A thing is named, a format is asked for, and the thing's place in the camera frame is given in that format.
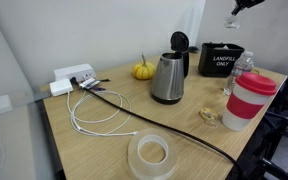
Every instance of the tape roll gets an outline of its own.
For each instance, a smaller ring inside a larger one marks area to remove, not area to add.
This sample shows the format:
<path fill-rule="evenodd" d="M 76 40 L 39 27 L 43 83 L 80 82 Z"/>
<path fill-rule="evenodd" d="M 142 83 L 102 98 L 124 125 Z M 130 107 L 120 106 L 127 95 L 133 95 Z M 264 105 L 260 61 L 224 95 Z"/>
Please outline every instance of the tape roll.
<path fill-rule="evenodd" d="M 140 150 L 144 144 L 154 142 L 161 145 L 165 157 L 158 163 L 150 163 L 142 158 Z M 177 149 L 172 138 L 163 131 L 145 129 L 138 132 L 128 146 L 128 163 L 132 172 L 142 180 L 164 180 L 172 176 L 177 161 Z"/>

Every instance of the travel mug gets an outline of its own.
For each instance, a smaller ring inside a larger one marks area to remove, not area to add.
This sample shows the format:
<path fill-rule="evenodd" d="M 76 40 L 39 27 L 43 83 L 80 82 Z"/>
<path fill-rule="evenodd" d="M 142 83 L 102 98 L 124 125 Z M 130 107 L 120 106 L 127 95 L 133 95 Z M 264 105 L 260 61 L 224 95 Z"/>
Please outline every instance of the travel mug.
<path fill-rule="evenodd" d="M 276 93 L 276 83 L 264 76 L 245 72 L 236 78 L 236 84 L 226 105 L 223 124 L 231 130 L 243 130 Z"/>

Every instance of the red mug lid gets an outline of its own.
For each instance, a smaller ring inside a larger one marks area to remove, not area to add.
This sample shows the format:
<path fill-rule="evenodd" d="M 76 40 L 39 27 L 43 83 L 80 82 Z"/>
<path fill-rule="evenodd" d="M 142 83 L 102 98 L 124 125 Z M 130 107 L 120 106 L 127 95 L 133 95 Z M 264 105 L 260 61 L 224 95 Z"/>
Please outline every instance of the red mug lid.
<path fill-rule="evenodd" d="M 236 83 L 257 94 L 271 96 L 276 93 L 276 83 L 273 80 L 251 72 L 244 72 L 237 77 Z"/>

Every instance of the electric kettle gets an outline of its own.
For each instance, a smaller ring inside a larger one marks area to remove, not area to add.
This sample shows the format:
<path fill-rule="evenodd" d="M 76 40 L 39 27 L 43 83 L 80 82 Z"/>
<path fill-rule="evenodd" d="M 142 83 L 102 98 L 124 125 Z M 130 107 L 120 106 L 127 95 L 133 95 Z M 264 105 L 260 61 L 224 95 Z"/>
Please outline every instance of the electric kettle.
<path fill-rule="evenodd" d="M 176 52 L 162 54 L 151 89 L 152 98 L 162 104 L 175 104 L 181 100 L 184 94 L 184 78 L 188 72 L 187 36 L 182 32 L 175 32 L 171 44 L 171 49 Z"/>

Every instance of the black bin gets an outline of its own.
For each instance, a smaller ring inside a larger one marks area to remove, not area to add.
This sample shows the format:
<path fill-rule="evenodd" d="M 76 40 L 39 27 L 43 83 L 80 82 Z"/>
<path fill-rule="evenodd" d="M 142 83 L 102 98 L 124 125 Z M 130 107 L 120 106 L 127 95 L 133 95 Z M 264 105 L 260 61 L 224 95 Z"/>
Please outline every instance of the black bin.
<path fill-rule="evenodd" d="M 204 43 L 198 71 L 206 77 L 227 77 L 244 48 L 235 44 Z"/>

